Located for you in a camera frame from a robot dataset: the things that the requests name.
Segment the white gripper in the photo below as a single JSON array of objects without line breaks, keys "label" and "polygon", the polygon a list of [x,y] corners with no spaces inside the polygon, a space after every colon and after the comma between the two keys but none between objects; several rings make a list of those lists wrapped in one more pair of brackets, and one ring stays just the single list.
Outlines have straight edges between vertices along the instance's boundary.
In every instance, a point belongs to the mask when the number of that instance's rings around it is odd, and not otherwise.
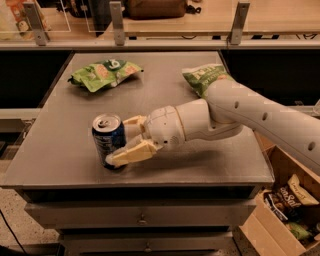
[{"label": "white gripper", "polygon": [[[172,106],[156,109],[147,117],[131,117],[124,120],[123,125],[126,138],[133,139],[106,156],[106,163],[115,167],[150,159],[158,149],[174,149],[185,142],[180,117]],[[135,137],[145,130],[149,139]]]}]

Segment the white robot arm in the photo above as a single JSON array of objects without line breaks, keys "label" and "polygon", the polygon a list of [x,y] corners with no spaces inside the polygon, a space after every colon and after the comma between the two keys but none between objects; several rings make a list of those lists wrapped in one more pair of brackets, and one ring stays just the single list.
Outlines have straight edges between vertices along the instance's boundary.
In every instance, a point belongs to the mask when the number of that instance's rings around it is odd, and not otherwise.
[{"label": "white robot arm", "polygon": [[116,167],[144,161],[186,141],[235,136],[247,126],[320,175],[320,120],[232,80],[214,81],[202,99],[159,108],[123,124],[127,144],[106,157]]}]

